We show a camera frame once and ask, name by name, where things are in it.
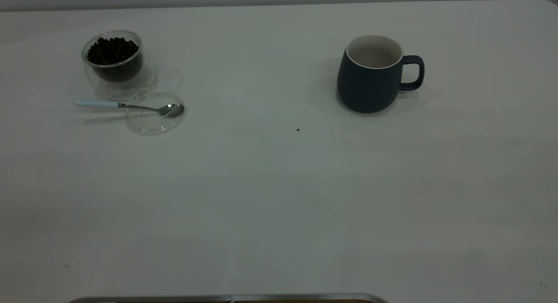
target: white spoon handle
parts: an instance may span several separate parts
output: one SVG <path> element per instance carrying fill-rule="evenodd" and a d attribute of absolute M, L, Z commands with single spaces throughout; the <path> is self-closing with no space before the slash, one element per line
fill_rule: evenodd
<path fill-rule="evenodd" d="M 78 107 L 105 107 L 105 108 L 118 108 L 117 102 L 108 102 L 108 100 L 96 100 L 81 98 L 74 100 L 74 105 Z"/>

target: spoon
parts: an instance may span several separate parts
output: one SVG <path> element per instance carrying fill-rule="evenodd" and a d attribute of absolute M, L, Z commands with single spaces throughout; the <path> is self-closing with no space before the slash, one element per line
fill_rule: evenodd
<path fill-rule="evenodd" d="M 96 100 L 87 98 L 76 99 L 73 101 L 73 103 L 78 107 L 108 107 L 151 110 L 152 112 L 158 112 L 161 116 L 170 116 L 172 118 L 180 116 L 184 113 L 184 105 L 181 104 L 168 104 L 166 106 L 162 106 L 159 109 L 155 109 L 144 106 L 120 104 L 119 102 L 108 102 L 107 100 Z"/>

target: mug handle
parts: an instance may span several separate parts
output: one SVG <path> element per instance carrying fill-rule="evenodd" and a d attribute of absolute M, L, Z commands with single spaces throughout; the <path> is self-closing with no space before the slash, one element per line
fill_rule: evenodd
<path fill-rule="evenodd" d="M 414 63 L 418 65 L 418 78 L 413 83 L 401 83 L 399 84 L 399 90 L 416 90 L 422 85 L 424 81 L 424 61 L 418 55 L 405 55 L 401 62 L 404 65 L 410 65 Z"/>

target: mug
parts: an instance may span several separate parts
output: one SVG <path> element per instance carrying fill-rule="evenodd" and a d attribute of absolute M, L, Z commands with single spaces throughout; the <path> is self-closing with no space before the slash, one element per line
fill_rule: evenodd
<path fill-rule="evenodd" d="M 418 65 L 418 79 L 401 83 L 403 65 Z M 360 36 L 351 41 L 341 60 L 337 92 L 351 110 L 379 112 L 395 100 L 400 90 L 416 90 L 424 80 L 424 62 L 418 55 L 403 56 L 401 46 L 380 35 Z"/>

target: table surface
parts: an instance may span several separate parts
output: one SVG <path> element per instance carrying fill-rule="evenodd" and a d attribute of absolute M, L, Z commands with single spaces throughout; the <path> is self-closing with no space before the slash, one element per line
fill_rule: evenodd
<path fill-rule="evenodd" d="M 182 124 L 139 136 L 80 49 L 135 31 Z M 558 7 L 538 0 L 0 13 L 0 297 L 558 300 Z M 426 78 L 365 116 L 348 41 Z M 403 80 L 416 77 L 405 68 Z"/>

